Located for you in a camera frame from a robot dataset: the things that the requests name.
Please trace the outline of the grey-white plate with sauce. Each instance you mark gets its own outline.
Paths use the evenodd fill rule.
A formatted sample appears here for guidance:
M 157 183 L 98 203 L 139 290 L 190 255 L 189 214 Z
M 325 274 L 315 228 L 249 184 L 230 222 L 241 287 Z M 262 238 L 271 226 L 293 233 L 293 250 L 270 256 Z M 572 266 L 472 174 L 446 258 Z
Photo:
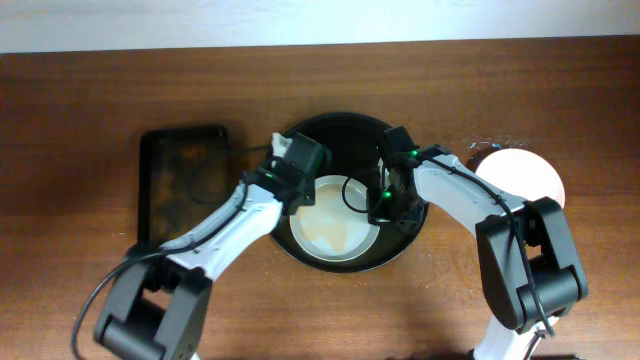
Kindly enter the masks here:
M 366 214 L 351 210 L 343 201 L 343 175 L 315 180 L 315 204 L 301 206 L 289 217 L 295 242 L 305 255 L 341 263 L 364 254 L 375 242 L 380 227 L 368 222 Z

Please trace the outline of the cream white plate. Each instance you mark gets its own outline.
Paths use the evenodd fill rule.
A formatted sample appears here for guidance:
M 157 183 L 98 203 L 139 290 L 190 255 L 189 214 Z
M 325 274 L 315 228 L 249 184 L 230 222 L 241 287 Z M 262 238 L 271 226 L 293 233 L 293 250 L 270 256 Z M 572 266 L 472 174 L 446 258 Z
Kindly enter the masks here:
M 549 197 L 565 207 L 566 192 L 559 173 L 534 152 L 490 146 L 474 153 L 466 166 L 510 194 L 530 201 Z

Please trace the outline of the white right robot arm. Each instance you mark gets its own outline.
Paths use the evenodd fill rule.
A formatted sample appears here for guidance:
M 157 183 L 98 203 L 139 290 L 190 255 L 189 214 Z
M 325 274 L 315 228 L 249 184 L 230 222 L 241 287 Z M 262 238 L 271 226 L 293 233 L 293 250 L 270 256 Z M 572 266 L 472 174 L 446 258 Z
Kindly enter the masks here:
M 492 312 L 472 359 L 528 359 L 589 285 L 561 205 L 501 190 L 434 145 L 387 145 L 371 223 L 414 240 L 435 205 L 476 239 L 483 294 Z

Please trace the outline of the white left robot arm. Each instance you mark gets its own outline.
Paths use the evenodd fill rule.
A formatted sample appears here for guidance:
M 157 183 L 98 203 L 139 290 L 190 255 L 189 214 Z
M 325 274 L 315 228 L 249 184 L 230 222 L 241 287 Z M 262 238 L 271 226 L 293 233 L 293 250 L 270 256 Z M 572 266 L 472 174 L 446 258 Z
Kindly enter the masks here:
M 196 358 L 214 282 L 283 216 L 314 204 L 314 180 L 258 170 L 193 229 L 124 260 L 105 277 L 94 341 L 121 359 Z

